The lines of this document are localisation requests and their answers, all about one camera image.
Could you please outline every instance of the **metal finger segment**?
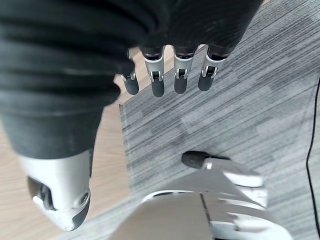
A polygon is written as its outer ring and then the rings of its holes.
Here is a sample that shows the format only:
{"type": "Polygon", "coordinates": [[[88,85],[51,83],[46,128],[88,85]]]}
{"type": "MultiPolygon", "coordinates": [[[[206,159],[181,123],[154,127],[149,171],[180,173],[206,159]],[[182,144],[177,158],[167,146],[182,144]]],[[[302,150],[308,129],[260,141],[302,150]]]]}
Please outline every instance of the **metal finger segment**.
{"type": "MultiPolygon", "coordinates": [[[[130,51],[128,51],[128,58],[133,60],[130,51]]],[[[130,74],[121,74],[126,91],[131,95],[136,95],[139,92],[139,84],[136,77],[135,69],[130,74]]]]}
{"type": "Polygon", "coordinates": [[[143,54],[145,66],[151,80],[152,92],[154,96],[161,97],[165,93],[164,85],[164,49],[158,48],[140,48],[143,54]]]}
{"type": "Polygon", "coordinates": [[[174,66],[174,90],[178,94],[183,94],[187,89],[188,75],[191,70],[196,46],[193,47],[173,47],[174,66]]]}
{"type": "Polygon", "coordinates": [[[210,89],[218,70],[226,60],[226,57],[209,54],[210,52],[210,47],[208,47],[198,81],[198,87],[201,91],[208,91],[210,89]]]}

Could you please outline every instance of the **wooden floor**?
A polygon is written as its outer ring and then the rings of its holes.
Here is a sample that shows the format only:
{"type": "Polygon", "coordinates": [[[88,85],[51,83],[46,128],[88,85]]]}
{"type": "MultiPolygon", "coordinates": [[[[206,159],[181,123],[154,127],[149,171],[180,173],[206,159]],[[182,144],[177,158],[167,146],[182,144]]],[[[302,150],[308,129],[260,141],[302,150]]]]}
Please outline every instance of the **wooden floor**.
{"type": "MultiPolygon", "coordinates": [[[[47,240],[63,233],[33,204],[29,197],[26,177],[2,128],[0,156],[0,239],[47,240]]],[[[103,112],[93,159],[91,203],[87,220],[129,196],[124,141],[117,103],[103,112]]]]}

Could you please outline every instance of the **white robotic hand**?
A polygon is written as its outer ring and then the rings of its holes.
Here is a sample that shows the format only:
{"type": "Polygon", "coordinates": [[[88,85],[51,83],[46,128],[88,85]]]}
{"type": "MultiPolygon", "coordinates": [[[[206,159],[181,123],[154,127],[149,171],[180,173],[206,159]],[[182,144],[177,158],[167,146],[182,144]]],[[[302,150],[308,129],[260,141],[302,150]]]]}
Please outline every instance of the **white robotic hand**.
{"type": "Polygon", "coordinates": [[[110,240],[292,240],[266,206],[261,175],[207,158],[202,170],[147,195],[110,240]]]}

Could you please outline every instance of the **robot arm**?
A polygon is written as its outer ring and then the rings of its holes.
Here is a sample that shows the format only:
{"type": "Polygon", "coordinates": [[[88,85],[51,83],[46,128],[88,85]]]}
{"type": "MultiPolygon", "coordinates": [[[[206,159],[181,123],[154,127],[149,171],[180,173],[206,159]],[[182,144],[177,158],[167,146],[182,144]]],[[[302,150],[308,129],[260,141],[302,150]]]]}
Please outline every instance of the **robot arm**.
{"type": "Polygon", "coordinates": [[[242,164],[207,158],[146,196],[110,240],[293,240],[267,210],[263,184],[242,164]]]}
{"type": "Polygon", "coordinates": [[[163,47],[174,47],[174,88],[186,90],[192,59],[207,91],[262,0],[0,0],[0,112],[28,177],[32,200],[75,230],[90,203],[92,153],[102,110],[139,90],[128,49],[139,46],[152,91],[164,94],[163,47]]]}

